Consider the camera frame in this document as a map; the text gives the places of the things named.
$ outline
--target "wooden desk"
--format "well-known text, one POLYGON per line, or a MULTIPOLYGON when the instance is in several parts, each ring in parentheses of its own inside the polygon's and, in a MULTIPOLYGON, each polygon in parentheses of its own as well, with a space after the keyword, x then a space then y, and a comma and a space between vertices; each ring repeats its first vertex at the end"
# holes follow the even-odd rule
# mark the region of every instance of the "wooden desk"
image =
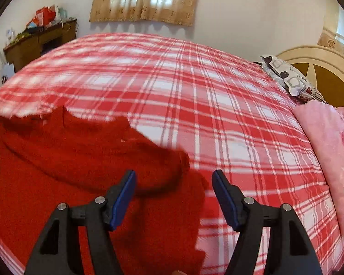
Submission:
POLYGON ((14 64, 15 72, 21 70, 47 51, 75 39, 76 24, 76 20, 57 24, 5 47, 6 60, 14 64))

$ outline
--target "white wall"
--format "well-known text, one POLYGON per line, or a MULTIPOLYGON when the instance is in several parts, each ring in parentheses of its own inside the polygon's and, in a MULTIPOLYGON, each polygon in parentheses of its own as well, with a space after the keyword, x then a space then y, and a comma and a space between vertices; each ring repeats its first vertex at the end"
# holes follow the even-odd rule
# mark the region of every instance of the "white wall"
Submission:
POLYGON ((194 27, 156 22, 89 23, 93 0, 13 0, 0 17, 0 50, 5 30, 23 31, 37 9, 56 4, 77 17, 78 36, 100 32, 154 33, 187 39, 255 61, 262 54, 316 44, 326 0, 199 0, 194 27))

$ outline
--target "metal screw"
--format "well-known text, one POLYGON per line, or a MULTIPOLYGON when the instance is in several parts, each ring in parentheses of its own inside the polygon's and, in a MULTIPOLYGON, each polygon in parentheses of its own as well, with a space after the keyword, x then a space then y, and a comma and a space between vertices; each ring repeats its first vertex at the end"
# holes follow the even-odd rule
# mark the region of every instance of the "metal screw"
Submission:
POLYGON ((248 197, 244 198, 244 202, 247 205, 251 205, 251 204, 253 204, 255 202, 255 200, 252 197, 248 196, 248 197))
POLYGON ((284 203, 283 204, 283 209, 286 211, 290 211, 292 209, 292 206, 288 203, 284 203))
POLYGON ((65 203, 60 203, 58 204, 58 210, 62 211, 66 209, 66 204, 65 203))
POLYGON ((104 196, 98 196, 98 197, 96 197, 95 202, 97 204, 102 204, 105 202, 105 197, 104 196))

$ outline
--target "blue gripper pad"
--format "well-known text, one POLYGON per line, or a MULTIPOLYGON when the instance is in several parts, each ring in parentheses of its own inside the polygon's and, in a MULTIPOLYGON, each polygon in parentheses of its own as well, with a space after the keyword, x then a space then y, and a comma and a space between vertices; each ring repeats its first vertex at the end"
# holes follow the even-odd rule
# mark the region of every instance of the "blue gripper pad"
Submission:
POLYGON ((127 207, 129 206, 129 203, 134 196, 135 188, 136 173, 134 171, 131 171, 112 207, 112 218, 110 221, 110 229, 112 231, 114 231, 124 220, 127 207))
POLYGON ((213 172, 212 185, 227 224, 235 231, 245 225, 241 190, 231 185, 221 170, 213 172))

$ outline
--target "red bag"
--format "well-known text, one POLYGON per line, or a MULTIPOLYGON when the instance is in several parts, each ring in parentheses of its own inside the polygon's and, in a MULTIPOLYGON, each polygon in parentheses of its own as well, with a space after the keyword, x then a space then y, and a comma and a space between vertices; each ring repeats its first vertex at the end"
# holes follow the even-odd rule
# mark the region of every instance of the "red bag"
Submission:
POLYGON ((52 11, 48 7, 43 7, 36 11, 35 18, 39 21, 38 26, 47 26, 55 19, 56 12, 52 11))

